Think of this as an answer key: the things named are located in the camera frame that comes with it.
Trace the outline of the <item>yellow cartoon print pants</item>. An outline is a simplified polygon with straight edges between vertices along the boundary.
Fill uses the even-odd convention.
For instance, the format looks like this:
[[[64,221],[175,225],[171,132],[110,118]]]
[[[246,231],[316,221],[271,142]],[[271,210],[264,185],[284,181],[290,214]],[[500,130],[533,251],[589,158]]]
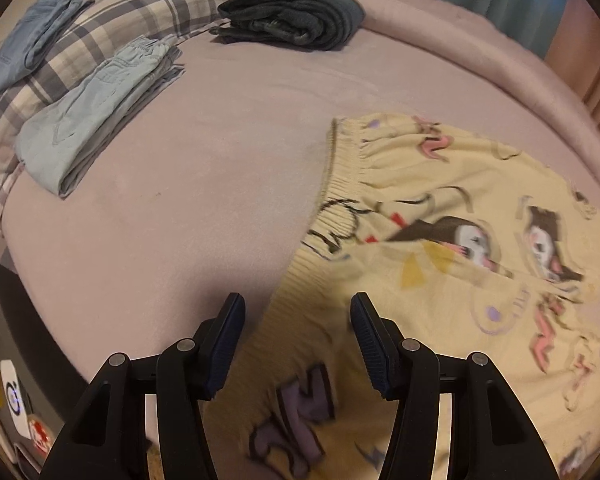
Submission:
[[[350,324],[481,351],[563,479],[600,452],[600,210],[530,155],[406,115],[340,118],[316,216],[204,411],[222,479],[375,479],[396,411]]]

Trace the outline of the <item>folded light blue jeans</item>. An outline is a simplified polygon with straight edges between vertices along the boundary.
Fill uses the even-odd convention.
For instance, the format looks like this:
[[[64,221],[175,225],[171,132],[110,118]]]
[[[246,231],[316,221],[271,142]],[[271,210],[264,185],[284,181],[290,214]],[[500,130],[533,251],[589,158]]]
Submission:
[[[173,36],[139,36],[22,126],[16,154],[41,187],[65,198],[112,138],[184,72]]]

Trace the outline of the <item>folded dark blue jeans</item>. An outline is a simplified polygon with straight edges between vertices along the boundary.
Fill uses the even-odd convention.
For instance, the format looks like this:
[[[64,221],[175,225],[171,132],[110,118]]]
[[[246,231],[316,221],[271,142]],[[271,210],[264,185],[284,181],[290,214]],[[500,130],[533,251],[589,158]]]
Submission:
[[[36,0],[0,47],[0,93],[33,74],[58,38],[94,0]]]

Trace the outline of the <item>plaid grey white pillow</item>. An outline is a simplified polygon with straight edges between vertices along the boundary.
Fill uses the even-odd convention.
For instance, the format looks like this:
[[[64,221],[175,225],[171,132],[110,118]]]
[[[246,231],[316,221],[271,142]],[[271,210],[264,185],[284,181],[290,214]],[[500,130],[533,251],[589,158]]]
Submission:
[[[226,0],[93,1],[34,74],[0,93],[0,231],[8,196],[21,174],[15,140],[24,123],[131,40],[193,36],[219,18],[218,6]]]

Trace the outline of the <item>pink folded duvet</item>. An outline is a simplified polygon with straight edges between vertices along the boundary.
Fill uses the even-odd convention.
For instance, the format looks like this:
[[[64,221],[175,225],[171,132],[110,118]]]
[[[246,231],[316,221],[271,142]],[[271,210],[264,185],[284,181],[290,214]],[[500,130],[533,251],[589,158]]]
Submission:
[[[366,13],[365,28],[446,58],[520,101],[559,133],[600,181],[600,129],[542,58],[484,16],[444,0],[358,2]]]

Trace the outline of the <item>dark rolled towel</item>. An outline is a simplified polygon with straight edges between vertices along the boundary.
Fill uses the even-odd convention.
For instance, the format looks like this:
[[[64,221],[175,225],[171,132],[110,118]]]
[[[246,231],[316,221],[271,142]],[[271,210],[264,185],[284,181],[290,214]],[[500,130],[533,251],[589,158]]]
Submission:
[[[366,18],[358,0],[227,0],[218,11],[225,23],[212,32],[224,42],[308,51],[341,49]]]

